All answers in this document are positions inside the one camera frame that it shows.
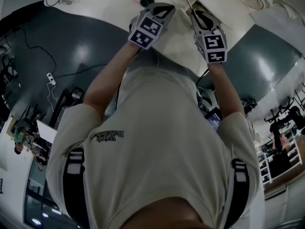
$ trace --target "desk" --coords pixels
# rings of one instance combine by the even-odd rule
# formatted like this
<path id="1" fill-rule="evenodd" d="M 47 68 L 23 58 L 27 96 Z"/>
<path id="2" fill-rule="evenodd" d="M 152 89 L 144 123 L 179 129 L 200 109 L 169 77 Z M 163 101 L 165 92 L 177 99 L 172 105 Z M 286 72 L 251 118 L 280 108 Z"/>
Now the desk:
<path id="1" fill-rule="evenodd" d="M 44 124 L 40 120 L 37 120 L 37 126 L 38 126 L 40 137 L 42 139 L 48 141 L 49 143 L 53 143 L 57 131 L 55 129 L 53 129 L 52 127 Z"/>
<path id="2" fill-rule="evenodd" d="M 133 0 L 72 1 L 71 5 L 57 4 L 54 7 L 67 13 L 99 19 L 126 31 L 128 31 L 130 20 L 143 9 L 139 3 L 135 3 Z M 186 0 L 155 1 L 173 4 L 176 9 L 184 8 L 187 5 Z M 211 13 L 216 10 L 216 16 L 224 23 L 228 48 L 231 49 L 254 25 L 254 21 L 251 19 L 247 8 L 239 0 L 224 0 L 221 5 L 217 5 L 218 1 L 220 0 L 208 0 L 208 3 L 203 4 Z M 241 19 L 233 23 L 236 17 Z M 180 17 L 179 13 L 175 13 L 168 25 L 168 31 L 154 45 L 154 48 L 174 62 L 189 68 L 197 75 L 201 75 L 207 69 L 207 65 L 194 44 L 193 35 L 194 31 L 189 24 Z"/>

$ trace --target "white t-shirt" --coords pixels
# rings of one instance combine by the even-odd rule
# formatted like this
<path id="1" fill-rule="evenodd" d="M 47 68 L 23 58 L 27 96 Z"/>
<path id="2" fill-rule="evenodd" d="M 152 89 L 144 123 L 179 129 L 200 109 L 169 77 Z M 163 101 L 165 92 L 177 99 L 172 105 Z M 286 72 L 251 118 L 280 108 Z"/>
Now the white t-shirt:
<path id="1" fill-rule="evenodd" d="M 217 133 L 195 100 L 195 84 L 167 70 L 129 73 L 119 107 L 104 123 L 90 106 L 65 110 L 47 170 L 50 193 L 66 212 L 62 174 L 67 153 L 82 146 L 85 193 L 92 227 L 119 229 L 144 206 L 181 197 L 209 227 L 219 226 L 233 154 L 250 177 L 251 204 L 259 166 L 246 119 L 226 117 Z"/>

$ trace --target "gray floor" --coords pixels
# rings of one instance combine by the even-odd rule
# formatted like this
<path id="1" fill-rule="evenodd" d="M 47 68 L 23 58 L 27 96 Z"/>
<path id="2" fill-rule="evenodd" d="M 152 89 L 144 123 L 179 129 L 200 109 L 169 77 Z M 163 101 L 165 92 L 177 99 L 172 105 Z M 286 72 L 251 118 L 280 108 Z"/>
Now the gray floor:
<path id="1" fill-rule="evenodd" d="M 64 13 L 47 8 L 42 2 L 35 16 L 23 28 L 30 46 L 39 45 L 51 53 L 57 63 L 54 77 L 75 73 L 87 67 L 107 63 L 126 42 L 128 33 L 113 25 L 92 18 Z M 13 114 L 19 118 L 28 104 L 39 105 L 47 112 L 46 123 L 51 117 L 51 105 L 46 74 L 52 72 L 53 62 L 40 49 L 28 49 L 22 31 L 9 36 L 14 67 L 18 78 L 9 84 L 13 90 L 11 99 L 18 99 Z M 288 43 L 254 26 L 236 46 L 230 50 L 224 68 L 241 97 L 263 98 L 294 66 L 301 54 Z M 84 92 L 103 67 L 62 77 L 56 80 L 55 97 L 63 89 L 80 87 Z M 201 86 L 211 86 L 207 75 Z M 56 101 L 50 96 L 55 106 Z"/>
<path id="2" fill-rule="evenodd" d="M 31 21 L 22 27 L 30 46 L 39 45 L 54 57 L 57 63 L 54 77 L 107 63 L 128 37 L 127 32 L 113 25 L 47 8 L 43 3 Z M 41 111 L 48 112 L 44 120 L 47 123 L 51 117 L 47 73 L 52 72 L 53 61 L 40 49 L 28 49 L 22 31 L 16 32 L 16 38 L 11 34 L 8 39 L 14 55 L 14 68 L 18 72 L 18 78 L 9 84 L 13 89 L 10 99 L 19 100 L 12 112 L 19 118 L 28 104 L 37 103 Z M 82 74 L 59 78 L 54 95 L 59 97 L 63 89 L 71 90 L 75 86 L 86 91 L 101 69 L 97 67 Z M 56 101 L 51 96 L 49 99 L 55 106 Z"/>

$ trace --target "shoulder strap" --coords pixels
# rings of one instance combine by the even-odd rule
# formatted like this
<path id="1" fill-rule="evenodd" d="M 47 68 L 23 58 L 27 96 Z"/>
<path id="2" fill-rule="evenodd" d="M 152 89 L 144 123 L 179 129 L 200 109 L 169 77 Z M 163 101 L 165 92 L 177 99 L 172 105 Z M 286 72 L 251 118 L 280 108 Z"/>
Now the shoulder strap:
<path id="1" fill-rule="evenodd" d="M 84 160 L 84 150 L 81 147 L 69 153 L 63 173 L 63 195 L 71 219 L 82 229 L 89 229 L 83 183 Z"/>
<path id="2" fill-rule="evenodd" d="M 238 158 L 233 159 L 220 229 L 230 228 L 242 216 L 248 202 L 249 188 L 246 164 Z"/>

